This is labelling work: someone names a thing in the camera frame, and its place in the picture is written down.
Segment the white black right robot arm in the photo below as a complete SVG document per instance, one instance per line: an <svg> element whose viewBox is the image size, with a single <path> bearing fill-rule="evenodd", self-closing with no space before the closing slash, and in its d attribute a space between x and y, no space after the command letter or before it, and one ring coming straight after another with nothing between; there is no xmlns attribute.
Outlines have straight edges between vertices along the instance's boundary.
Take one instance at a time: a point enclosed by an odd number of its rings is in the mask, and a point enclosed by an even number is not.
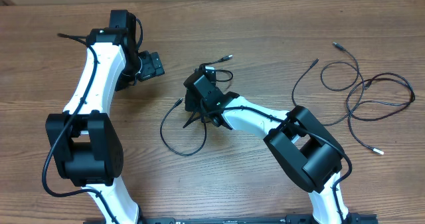
<svg viewBox="0 0 425 224"><path fill-rule="evenodd" d="M265 108L237 93L223 93L216 82L213 70L199 68L190 75L184 82L186 109L216 127L263 140L286 175L308 193L317 223L347 223L339 184L346 178L341 162L348 157L325 126L303 106L290 111Z"/></svg>

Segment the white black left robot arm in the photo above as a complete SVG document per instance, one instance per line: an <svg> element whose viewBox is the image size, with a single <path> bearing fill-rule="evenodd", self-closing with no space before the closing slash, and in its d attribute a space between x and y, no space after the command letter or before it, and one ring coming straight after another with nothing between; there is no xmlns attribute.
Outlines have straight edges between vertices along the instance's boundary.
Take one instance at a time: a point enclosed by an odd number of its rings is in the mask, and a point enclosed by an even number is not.
<svg viewBox="0 0 425 224"><path fill-rule="evenodd" d="M50 151L42 186L53 197L88 193L105 223L142 223L141 208L122 179L123 148L110 120L114 92L144 79L135 32L92 29L72 40L86 46L86 66L64 110L46 120Z"/></svg>

